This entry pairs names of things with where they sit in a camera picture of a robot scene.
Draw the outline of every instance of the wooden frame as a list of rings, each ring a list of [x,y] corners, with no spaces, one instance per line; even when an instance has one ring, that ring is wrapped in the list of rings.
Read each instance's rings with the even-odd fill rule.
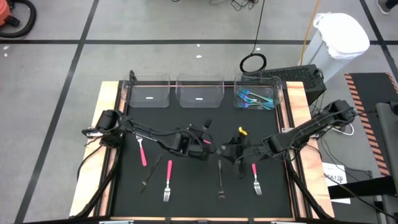
[[[101,85],[101,89],[98,96],[98,101],[93,117],[92,125],[94,126],[103,110],[114,109],[115,101],[118,94],[118,85],[119,82],[103,82]],[[290,98],[290,107],[282,102],[281,110],[282,110],[282,119],[284,121],[285,127],[289,123],[287,115],[289,113],[288,108],[291,108],[292,119],[296,126],[308,121],[310,119],[310,111],[307,105],[307,98],[305,96],[305,91],[303,84],[301,82],[287,82],[287,93]],[[124,103],[119,104],[119,110],[124,111]],[[94,149],[99,147],[99,140],[93,142],[89,146],[86,147],[85,155],[86,157],[89,153],[91,153]],[[317,142],[314,139],[311,139],[308,142],[308,145],[318,148]],[[80,172],[80,178],[76,185],[75,196],[72,202],[72,208],[70,211],[70,215],[76,215],[80,212],[86,203],[90,200],[93,193],[99,186],[103,162],[105,158],[105,148],[100,149],[95,155],[92,156],[91,159],[86,161],[86,164],[82,167]],[[108,163],[108,171],[110,170],[116,150],[111,149],[110,158]],[[333,208],[331,206],[331,201],[328,193],[328,187],[326,185],[326,180],[323,176],[323,167],[322,161],[320,159],[319,152],[316,152],[311,147],[305,147],[300,152],[302,158],[302,167],[303,173],[305,176],[305,181],[307,183],[307,188],[310,193],[314,196],[315,200],[322,206],[322,208],[329,214],[334,217]],[[294,163],[294,169],[297,170],[297,165]],[[106,215],[106,208],[109,199],[111,183],[107,186],[106,190],[103,193],[103,198],[101,200],[101,206],[99,208],[98,215],[104,216]],[[303,195],[301,191],[296,186],[296,195],[298,201],[298,210],[301,217],[306,217],[305,206]],[[312,211],[312,215],[314,218],[317,217],[314,211]],[[113,217],[113,220],[165,220],[161,217]],[[194,220],[209,220],[209,221],[231,221],[237,222],[249,221],[248,218],[184,218],[184,217],[173,217],[171,220],[174,221],[194,221]],[[264,221],[294,221],[295,218],[255,218],[254,221],[264,222]]]

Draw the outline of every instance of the paper sheet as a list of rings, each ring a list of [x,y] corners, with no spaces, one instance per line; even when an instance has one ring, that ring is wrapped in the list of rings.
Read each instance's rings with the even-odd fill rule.
[[[322,162],[323,166],[323,171],[324,173],[333,179],[336,182],[339,182],[341,184],[347,184],[347,176],[345,173],[345,168],[343,165],[335,165],[335,164],[329,164],[326,162]],[[337,185],[333,181],[329,180],[326,178],[326,184],[329,186],[334,186]],[[338,203],[345,203],[345,204],[351,204],[351,200],[349,198],[342,198],[342,199],[333,199],[331,200],[332,202],[338,202]]]

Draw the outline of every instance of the vacuum cleaner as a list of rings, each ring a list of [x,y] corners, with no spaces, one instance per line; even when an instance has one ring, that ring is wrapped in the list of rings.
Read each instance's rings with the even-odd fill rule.
[[[11,15],[11,9],[14,9],[16,2],[25,4],[27,5],[27,7],[29,7],[30,9],[29,20],[27,21],[25,27],[17,32],[13,33],[2,32],[1,29],[4,26],[19,27],[21,23],[20,20]],[[28,34],[32,30],[33,25],[35,24],[36,16],[37,16],[36,8],[29,0],[0,0],[0,37],[17,38]]]

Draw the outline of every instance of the white cable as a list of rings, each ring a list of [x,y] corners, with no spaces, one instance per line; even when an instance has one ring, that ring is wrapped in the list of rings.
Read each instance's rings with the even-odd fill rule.
[[[354,127],[353,127],[352,124],[349,124],[349,125],[351,126],[351,129],[353,130],[351,133],[345,133],[345,132],[342,132],[342,131],[340,131],[339,129],[336,129],[336,128],[331,128],[331,129],[334,130],[334,131],[337,131],[338,133],[345,134],[347,136],[352,136],[354,134],[355,130],[354,130]]]

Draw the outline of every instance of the transparent container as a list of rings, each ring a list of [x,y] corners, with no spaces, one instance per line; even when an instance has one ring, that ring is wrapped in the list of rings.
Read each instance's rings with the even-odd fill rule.
[[[179,74],[175,82],[175,96],[184,108],[217,108],[224,98],[223,76]]]
[[[123,81],[121,98],[133,108],[165,108],[170,102],[170,76],[130,73]]]
[[[282,80],[236,75],[234,104],[237,108],[273,110],[283,101]]]

